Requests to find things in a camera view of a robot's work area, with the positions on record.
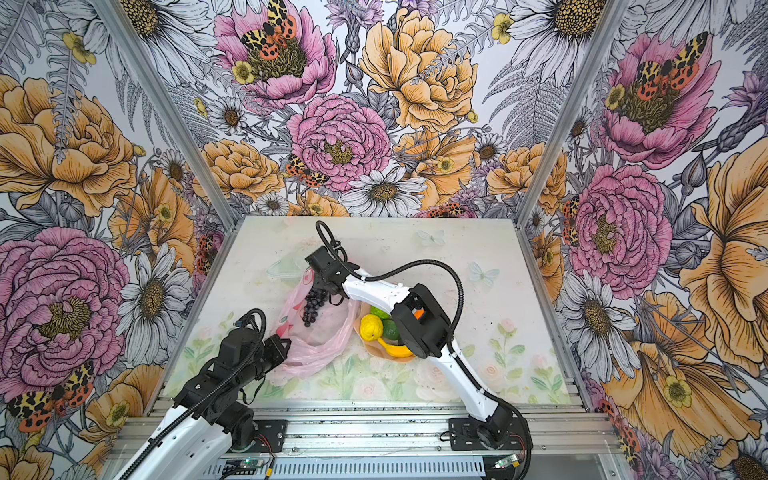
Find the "dark purple grape bunch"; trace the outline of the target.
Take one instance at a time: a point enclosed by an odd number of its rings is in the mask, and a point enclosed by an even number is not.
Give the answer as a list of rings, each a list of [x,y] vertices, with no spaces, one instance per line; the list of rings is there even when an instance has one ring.
[[[328,297],[328,293],[323,289],[312,288],[307,293],[301,315],[305,327],[309,328],[315,324],[319,317],[320,309],[326,304]]]

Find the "bright green lime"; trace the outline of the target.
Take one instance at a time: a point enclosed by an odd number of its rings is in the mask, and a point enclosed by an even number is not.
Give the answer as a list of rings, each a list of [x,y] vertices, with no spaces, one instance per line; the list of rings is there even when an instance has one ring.
[[[389,313],[385,312],[384,310],[378,309],[378,308],[376,308],[374,306],[370,307],[370,313],[372,315],[377,316],[381,320],[390,319],[390,314]]]

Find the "yellow lemon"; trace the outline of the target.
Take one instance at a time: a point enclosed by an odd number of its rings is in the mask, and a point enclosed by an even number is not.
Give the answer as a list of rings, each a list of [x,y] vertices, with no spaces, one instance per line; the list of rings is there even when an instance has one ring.
[[[360,319],[358,334],[364,342],[377,342],[383,336],[383,320],[377,315],[368,314]]]

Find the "pink plastic bag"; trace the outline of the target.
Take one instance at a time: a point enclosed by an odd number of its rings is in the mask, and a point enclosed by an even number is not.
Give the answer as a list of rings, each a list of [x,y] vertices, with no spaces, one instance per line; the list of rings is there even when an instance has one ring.
[[[304,325],[302,315],[313,280],[314,273],[307,268],[283,302],[276,320],[275,332],[291,341],[287,358],[267,375],[278,385],[293,378],[308,379],[318,373],[343,353],[353,336],[359,301],[343,299],[339,305],[326,303],[319,308],[316,321],[310,326]]]

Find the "pink scalloped plate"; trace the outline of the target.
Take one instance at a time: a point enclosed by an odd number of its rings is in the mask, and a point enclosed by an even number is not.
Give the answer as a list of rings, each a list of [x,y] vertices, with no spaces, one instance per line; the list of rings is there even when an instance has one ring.
[[[402,342],[395,322],[383,310],[362,303],[353,329],[365,350],[374,357],[399,363],[416,358]]]

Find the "yellow banana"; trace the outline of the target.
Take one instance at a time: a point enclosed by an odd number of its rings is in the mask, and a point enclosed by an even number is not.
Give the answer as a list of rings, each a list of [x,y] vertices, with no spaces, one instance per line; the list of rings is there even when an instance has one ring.
[[[406,346],[389,344],[383,338],[378,338],[377,342],[392,358],[405,359],[414,356],[414,354]]]

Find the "dark green avocado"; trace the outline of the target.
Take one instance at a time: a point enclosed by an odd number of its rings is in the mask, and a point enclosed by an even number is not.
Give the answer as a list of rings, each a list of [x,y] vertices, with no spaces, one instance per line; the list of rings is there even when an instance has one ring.
[[[385,319],[382,321],[382,337],[391,342],[398,342],[400,340],[400,332],[396,323],[391,319]]]

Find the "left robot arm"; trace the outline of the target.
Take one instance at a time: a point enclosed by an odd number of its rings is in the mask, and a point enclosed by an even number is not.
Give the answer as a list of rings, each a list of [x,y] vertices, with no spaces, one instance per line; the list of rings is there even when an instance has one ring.
[[[232,330],[115,477],[195,479],[229,450],[249,447],[256,439],[254,411],[239,394],[281,365],[290,347],[291,341],[277,334],[266,338],[252,328]]]

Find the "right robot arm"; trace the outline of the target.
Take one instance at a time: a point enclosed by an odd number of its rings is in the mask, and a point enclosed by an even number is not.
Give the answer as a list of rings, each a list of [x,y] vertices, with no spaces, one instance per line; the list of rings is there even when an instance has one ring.
[[[499,449],[509,440],[519,438],[524,450],[533,447],[528,422],[520,410],[479,379],[455,341],[455,330],[463,312],[464,290],[458,274],[450,266],[438,260],[419,259],[372,276],[338,257],[327,246],[309,254],[306,262],[313,271],[316,287],[332,295],[361,301],[390,315],[404,346],[415,356],[434,364],[448,380],[469,417],[478,423],[477,437],[483,446]],[[422,266],[442,269],[453,279],[458,295],[453,318],[448,317],[425,285],[408,287],[388,281]]]

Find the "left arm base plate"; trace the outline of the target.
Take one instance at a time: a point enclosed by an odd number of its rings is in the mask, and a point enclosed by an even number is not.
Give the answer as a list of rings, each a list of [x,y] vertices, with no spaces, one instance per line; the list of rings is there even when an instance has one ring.
[[[278,419],[256,419],[238,426],[232,433],[233,453],[273,453],[283,450],[288,422]]]

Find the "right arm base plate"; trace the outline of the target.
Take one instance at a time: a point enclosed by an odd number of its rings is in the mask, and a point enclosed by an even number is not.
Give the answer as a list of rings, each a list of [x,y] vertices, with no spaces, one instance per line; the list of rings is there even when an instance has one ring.
[[[523,451],[529,446],[526,432],[517,417],[500,430],[471,417],[456,417],[448,420],[441,440],[447,441],[452,451]]]

